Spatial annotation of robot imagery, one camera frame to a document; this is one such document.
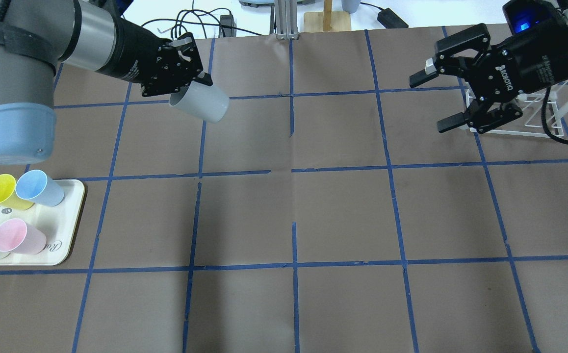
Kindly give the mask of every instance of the yellow cup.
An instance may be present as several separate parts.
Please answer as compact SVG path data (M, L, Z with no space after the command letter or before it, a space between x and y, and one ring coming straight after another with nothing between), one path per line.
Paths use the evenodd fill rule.
M0 206L26 210L33 206L31 201L20 199L15 193L16 179L11 174L0 175Z

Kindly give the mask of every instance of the power adapter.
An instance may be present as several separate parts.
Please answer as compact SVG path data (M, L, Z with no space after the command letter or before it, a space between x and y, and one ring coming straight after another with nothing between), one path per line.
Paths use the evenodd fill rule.
M219 20L223 26L236 27L234 22L234 15L223 14ZM221 37L235 37L236 30L233 28L219 27L219 38Z
M408 28L408 23L388 8L378 13L378 22L382 23L385 28Z

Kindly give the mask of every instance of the wooden stand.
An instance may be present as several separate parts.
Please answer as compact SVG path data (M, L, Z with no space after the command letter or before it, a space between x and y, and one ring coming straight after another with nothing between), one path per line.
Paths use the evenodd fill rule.
M349 13L332 11L332 0L325 0L323 12L304 14L304 32L343 32L351 31L352 23Z

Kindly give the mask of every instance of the light blue cup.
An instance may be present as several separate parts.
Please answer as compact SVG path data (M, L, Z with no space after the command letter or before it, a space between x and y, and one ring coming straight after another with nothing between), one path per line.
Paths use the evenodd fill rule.
M42 170L30 170L18 179L16 195L23 200L53 207L64 199L64 189Z

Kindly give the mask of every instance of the pink cup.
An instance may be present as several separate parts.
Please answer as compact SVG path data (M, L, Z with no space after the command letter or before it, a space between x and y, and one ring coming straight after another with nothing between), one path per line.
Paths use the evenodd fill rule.
M0 225L0 251L37 254L46 243L46 235L22 219L13 218Z

